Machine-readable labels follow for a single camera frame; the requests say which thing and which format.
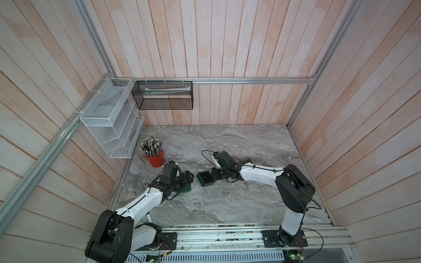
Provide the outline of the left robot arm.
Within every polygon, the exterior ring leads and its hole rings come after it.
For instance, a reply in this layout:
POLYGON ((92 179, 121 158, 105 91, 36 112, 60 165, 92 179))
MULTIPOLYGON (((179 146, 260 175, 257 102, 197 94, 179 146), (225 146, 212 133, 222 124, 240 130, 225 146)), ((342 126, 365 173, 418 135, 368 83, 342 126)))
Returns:
POLYGON ((151 222, 139 224, 139 221, 172 193, 179 195, 191 190, 193 181, 193 173, 181 171, 177 162, 166 163, 161 174, 147 184, 140 196, 120 209, 101 213, 85 248, 85 256, 98 263, 123 263, 137 249, 162 249, 168 244, 162 236, 162 228, 151 222))

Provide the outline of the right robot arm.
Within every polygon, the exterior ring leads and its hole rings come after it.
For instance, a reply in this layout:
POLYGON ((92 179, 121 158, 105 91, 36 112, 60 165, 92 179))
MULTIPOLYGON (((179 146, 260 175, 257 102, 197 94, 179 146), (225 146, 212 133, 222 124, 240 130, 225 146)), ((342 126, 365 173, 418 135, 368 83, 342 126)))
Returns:
POLYGON ((311 181, 294 165, 271 168, 250 160, 236 162, 226 151, 215 152, 212 161, 224 175, 276 187, 287 207, 281 224, 282 234, 293 237, 301 228, 308 204, 315 194, 311 181))

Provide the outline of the red metal pencil cup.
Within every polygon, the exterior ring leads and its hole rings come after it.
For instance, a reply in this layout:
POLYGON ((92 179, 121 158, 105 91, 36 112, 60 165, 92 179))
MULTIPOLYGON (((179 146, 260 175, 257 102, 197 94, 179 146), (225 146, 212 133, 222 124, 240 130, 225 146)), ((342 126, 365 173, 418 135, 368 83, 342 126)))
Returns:
POLYGON ((143 156, 141 158, 141 161, 143 163, 149 162, 149 164, 153 168, 163 167, 164 164, 165 164, 165 158, 164 158, 163 150, 160 150, 160 153, 157 156, 155 156, 155 157, 143 156))

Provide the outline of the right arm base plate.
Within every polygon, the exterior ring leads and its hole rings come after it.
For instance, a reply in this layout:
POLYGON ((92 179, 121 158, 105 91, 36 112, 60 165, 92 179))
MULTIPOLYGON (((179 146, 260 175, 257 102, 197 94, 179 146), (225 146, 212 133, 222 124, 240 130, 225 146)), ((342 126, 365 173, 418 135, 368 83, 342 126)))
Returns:
POLYGON ((299 230, 294 236, 289 235, 283 229, 281 230, 264 230, 262 238, 265 248, 277 247, 307 247, 307 238, 303 230, 299 230))

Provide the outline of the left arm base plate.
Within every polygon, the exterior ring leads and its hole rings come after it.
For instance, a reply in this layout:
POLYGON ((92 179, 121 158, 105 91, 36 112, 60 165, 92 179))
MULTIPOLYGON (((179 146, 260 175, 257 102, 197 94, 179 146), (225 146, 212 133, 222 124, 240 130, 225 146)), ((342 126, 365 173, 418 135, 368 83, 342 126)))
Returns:
POLYGON ((176 232, 158 233, 151 244, 145 245, 137 249, 137 251, 176 250, 177 237, 178 234, 176 232))

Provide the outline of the aluminium frame rail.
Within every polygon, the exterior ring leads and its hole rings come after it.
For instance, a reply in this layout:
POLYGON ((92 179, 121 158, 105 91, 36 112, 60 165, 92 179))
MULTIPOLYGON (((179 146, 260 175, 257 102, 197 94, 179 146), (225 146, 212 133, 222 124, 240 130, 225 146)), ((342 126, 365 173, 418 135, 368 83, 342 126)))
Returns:
POLYGON ((185 84, 312 84, 314 77, 132 77, 115 78, 115 80, 131 80, 133 83, 140 81, 147 84, 163 83, 166 85, 185 84))

